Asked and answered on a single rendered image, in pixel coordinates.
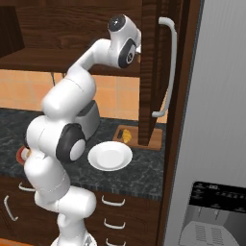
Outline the golden croissant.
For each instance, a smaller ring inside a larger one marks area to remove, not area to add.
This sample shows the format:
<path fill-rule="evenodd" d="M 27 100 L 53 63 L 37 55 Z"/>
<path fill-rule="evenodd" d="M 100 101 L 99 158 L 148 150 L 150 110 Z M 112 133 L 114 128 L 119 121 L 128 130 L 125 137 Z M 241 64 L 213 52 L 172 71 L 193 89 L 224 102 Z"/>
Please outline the golden croissant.
<path fill-rule="evenodd" d="M 122 138 L 123 138 L 124 143 L 128 143 L 132 139 L 131 132 L 129 130 L 125 129 L 123 131 Z"/>

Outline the wooden cutting board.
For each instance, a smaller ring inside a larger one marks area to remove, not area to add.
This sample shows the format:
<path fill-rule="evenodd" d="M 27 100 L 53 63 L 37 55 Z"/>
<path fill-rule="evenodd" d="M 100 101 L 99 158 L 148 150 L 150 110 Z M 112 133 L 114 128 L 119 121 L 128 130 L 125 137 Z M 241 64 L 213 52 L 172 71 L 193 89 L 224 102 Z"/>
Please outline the wooden cutting board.
<path fill-rule="evenodd" d="M 132 139 L 128 143 L 123 142 L 123 131 L 127 129 L 131 132 Z M 116 129 L 116 132 L 113 136 L 113 141 L 122 142 L 130 147 L 141 148 L 141 149 L 149 149 L 159 151 L 161 149 L 163 137 L 162 129 L 155 129 L 150 137 L 150 141 L 147 146 L 138 144 L 138 126 L 127 126 L 127 125 L 119 125 Z"/>

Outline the silver toaster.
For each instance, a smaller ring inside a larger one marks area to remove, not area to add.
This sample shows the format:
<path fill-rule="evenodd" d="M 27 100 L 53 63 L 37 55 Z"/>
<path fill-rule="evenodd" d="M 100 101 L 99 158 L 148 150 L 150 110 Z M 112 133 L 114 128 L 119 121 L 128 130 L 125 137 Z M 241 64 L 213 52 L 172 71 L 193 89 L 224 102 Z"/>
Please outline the silver toaster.
<path fill-rule="evenodd" d="M 100 124 L 100 113 L 95 100 L 79 112 L 75 118 L 75 122 L 79 123 L 85 134 L 86 140 L 89 140 L 97 131 Z"/>

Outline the white plate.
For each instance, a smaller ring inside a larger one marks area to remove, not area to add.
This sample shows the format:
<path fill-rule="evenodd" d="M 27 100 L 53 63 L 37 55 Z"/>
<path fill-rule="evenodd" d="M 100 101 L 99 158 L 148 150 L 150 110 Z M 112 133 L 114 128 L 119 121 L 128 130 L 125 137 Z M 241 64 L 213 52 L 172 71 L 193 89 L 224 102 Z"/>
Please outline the white plate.
<path fill-rule="evenodd" d="M 105 141 L 91 148 L 87 160 L 100 171 L 112 172 L 125 168 L 133 158 L 129 146 L 122 142 Z"/>

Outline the dark wood fridge side panel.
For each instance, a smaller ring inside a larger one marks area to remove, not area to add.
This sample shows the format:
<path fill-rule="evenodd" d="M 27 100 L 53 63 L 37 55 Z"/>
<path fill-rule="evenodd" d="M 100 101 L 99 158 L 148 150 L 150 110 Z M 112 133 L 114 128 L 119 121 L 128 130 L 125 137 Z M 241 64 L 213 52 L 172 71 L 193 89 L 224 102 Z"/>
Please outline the dark wood fridge side panel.
<path fill-rule="evenodd" d="M 180 136 L 182 135 L 185 97 L 200 5 L 201 0 L 183 0 L 182 3 L 182 14 L 178 33 L 177 65 L 166 126 L 162 197 L 154 246 L 162 246 L 165 235 L 172 194 L 171 189 L 175 179 L 178 145 Z"/>

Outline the dark wood drawer front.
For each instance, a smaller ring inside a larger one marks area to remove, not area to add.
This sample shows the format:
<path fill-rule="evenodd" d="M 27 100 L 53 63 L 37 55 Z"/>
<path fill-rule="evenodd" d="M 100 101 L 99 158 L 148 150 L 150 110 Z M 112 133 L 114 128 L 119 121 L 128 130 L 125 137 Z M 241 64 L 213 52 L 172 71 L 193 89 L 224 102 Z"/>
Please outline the dark wood drawer front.
<path fill-rule="evenodd" d="M 23 191 L 18 188 L 18 185 L 21 182 L 24 187 L 33 188 L 32 185 L 25 179 L 0 176 L 0 195 L 5 196 L 5 195 L 14 194 L 15 192 L 18 191 Z"/>
<path fill-rule="evenodd" d="M 97 208 L 105 210 L 106 212 L 116 212 L 117 214 L 132 214 L 132 213 L 156 213 L 160 209 L 160 203 L 154 200 L 126 196 L 121 194 L 114 194 L 108 192 L 95 191 L 94 194 L 97 198 Z M 121 203 L 123 199 L 126 200 L 123 207 L 112 207 L 102 203 L 102 195 L 104 199 L 110 202 Z"/>
<path fill-rule="evenodd" d="M 116 235 L 96 235 L 95 239 L 98 243 L 98 246 L 107 246 L 106 238 L 109 239 L 109 242 L 114 244 L 123 244 L 124 241 L 127 242 L 126 246 L 156 246 L 156 242 L 154 240 L 148 240 L 145 238 L 135 238 L 135 237 L 122 237 Z"/>
<path fill-rule="evenodd" d="M 121 226 L 126 222 L 126 227 L 123 230 L 113 230 L 104 226 L 104 219 L 112 225 Z M 111 233 L 124 234 L 124 235 L 147 235 L 153 234 L 157 229 L 158 217 L 156 215 L 137 215 L 123 216 L 116 214 L 102 214 L 97 213 L 95 215 L 95 221 L 98 225 L 102 226 L 105 230 L 109 230 Z"/>

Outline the grey fridge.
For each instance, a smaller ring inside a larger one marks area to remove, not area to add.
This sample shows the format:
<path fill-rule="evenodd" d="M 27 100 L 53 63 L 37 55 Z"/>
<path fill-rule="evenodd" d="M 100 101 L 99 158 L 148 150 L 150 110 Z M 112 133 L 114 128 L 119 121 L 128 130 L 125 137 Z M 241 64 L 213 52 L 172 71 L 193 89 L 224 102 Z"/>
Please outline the grey fridge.
<path fill-rule="evenodd" d="M 201 0 L 163 246 L 246 246 L 246 0 Z"/>

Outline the red round pastry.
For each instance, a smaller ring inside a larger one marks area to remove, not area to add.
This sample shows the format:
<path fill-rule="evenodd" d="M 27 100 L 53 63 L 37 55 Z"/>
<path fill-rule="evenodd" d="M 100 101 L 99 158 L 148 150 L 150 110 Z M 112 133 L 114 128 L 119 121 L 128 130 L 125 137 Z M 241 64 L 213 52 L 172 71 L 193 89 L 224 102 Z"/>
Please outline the red round pastry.
<path fill-rule="evenodd" d="M 25 161 L 30 155 L 31 155 L 31 150 L 26 148 L 25 146 L 21 146 L 16 152 L 15 158 L 18 163 L 24 165 Z"/>

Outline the dark wood base cupboard door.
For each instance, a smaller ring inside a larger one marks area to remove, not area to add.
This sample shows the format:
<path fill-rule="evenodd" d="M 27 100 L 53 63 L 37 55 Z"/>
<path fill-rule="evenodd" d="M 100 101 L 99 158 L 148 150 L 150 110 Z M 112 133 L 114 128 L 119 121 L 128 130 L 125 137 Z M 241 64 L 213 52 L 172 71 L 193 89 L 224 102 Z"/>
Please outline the dark wood base cupboard door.
<path fill-rule="evenodd" d="M 0 199 L 2 211 L 9 226 L 11 239 L 34 246 L 50 246 L 59 235 L 57 215 L 36 205 L 34 194 L 18 191 L 9 195 L 9 206 L 18 220 L 13 222 L 4 207 L 3 196 Z"/>

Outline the dark wood wall cupboard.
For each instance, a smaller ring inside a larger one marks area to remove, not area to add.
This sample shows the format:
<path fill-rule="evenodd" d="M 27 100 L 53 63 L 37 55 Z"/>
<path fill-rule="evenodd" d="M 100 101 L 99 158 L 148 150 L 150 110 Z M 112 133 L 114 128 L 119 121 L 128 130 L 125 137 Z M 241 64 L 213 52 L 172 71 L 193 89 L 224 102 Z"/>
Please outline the dark wood wall cupboard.
<path fill-rule="evenodd" d="M 142 0 L 0 0 L 0 69 L 64 73 L 121 13 L 140 26 Z"/>

